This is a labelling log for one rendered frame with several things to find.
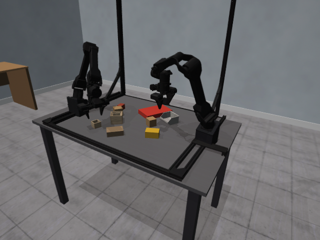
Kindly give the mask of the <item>small red block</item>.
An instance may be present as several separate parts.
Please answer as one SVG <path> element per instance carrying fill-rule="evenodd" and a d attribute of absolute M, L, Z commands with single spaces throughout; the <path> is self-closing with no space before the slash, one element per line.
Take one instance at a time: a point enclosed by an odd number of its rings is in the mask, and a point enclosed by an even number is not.
<path fill-rule="evenodd" d="M 120 103 L 117 106 L 121 106 L 123 108 L 123 110 L 125 109 L 125 104 L 124 103 Z"/>

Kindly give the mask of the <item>flat red board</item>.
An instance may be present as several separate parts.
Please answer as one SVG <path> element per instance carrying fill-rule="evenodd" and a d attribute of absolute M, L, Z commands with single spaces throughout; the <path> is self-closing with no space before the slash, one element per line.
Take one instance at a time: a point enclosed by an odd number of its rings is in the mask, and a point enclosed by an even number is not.
<path fill-rule="evenodd" d="M 138 113 L 143 116 L 145 119 L 148 117 L 154 117 L 154 118 L 159 118 L 163 113 L 173 111 L 170 108 L 164 106 L 162 104 L 161 109 L 158 108 L 158 106 L 151 106 L 151 107 L 146 107 L 142 109 L 138 109 Z"/>

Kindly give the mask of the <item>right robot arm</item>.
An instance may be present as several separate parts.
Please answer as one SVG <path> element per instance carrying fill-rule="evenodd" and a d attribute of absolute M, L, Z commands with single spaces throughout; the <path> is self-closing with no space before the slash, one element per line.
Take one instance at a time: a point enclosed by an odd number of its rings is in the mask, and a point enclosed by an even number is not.
<path fill-rule="evenodd" d="M 73 96 L 71 98 L 84 99 L 83 92 L 87 89 L 87 94 L 92 95 L 90 97 L 90 105 L 93 105 L 95 109 L 101 108 L 105 104 L 105 99 L 99 98 L 102 95 L 100 86 L 103 84 L 101 71 L 98 68 L 99 49 L 96 44 L 86 41 L 83 43 L 83 52 L 84 57 L 79 75 L 75 77 L 72 84 Z M 88 71 L 89 64 L 90 70 Z"/>

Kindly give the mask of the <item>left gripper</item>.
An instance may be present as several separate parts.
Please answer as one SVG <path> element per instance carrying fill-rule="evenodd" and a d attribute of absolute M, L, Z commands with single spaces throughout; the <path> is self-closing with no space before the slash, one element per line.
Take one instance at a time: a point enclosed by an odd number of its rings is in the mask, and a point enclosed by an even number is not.
<path fill-rule="evenodd" d="M 160 93 L 152 93 L 150 98 L 155 100 L 158 106 L 158 109 L 161 109 L 163 104 L 163 96 L 166 95 L 167 105 L 170 104 L 172 98 L 177 93 L 177 89 L 175 87 L 171 87 L 170 82 L 159 82 L 159 92 Z"/>

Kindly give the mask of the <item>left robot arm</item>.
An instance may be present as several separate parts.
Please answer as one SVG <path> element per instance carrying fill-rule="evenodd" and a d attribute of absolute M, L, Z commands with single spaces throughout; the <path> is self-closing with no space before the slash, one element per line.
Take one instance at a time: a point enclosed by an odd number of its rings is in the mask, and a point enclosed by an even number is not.
<path fill-rule="evenodd" d="M 179 62 L 182 60 L 188 62 L 181 66 Z M 172 55 L 168 58 L 161 58 L 159 61 L 154 63 L 153 67 L 151 68 L 150 75 L 162 83 L 168 83 L 170 82 L 170 75 L 173 73 L 170 70 L 165 69 L 172 65 L 176 65 L 178 71 L 180 71 L 187 79 L 189 79 L 196 102 L 196 104 L 193 106 L 193 109 L 198 121 L 201 124 L 200 128 L 211 132 L 216 125 L 214 116 L 216 116 L 217 113 L 213 110 L 210 103 L 208 103 L 205 98 L 200 78 L 202 73 L 201 61 L 193 55 L 177 52 L 174 54 L 174 56 Z"/>

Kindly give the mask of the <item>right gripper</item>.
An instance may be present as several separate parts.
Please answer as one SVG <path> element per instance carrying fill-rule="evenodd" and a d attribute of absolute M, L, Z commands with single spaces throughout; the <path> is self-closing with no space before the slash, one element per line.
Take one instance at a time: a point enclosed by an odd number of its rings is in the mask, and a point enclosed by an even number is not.
<path fill-rule="evenodd" d="M 88 101 L 87 101 L 88 104 L 84 104 L 84 103 L 77 104 L 77 109 L 80 111 L 83 111 L 86 114 L 87 118 L 90 119 L 89 110 L 87 109 L 87 107 L 93 106 L 93 105 L 90 105 L 90 99 L 91 99 L 92 95 L 87 94 L 87 97 L 88 97 Z M 104 108 L 110 104 L 110 101 L 108 99 L 106 99 L 106 98 L 104 98 L 104 99 L 105 99 L 105 104 L 103 104 L 102 107 L 99 108 L 101 116 L 103 114 Z"/>

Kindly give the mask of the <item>yellow block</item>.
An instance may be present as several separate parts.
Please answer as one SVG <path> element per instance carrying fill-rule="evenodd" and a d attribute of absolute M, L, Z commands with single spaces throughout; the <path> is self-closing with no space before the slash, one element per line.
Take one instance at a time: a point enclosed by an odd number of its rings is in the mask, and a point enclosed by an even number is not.
<path fill-rule="evenodd" d="M 159 128 L 146 128 L 145 130 L 145 138 L 158 139 L 160 135 Z"/>

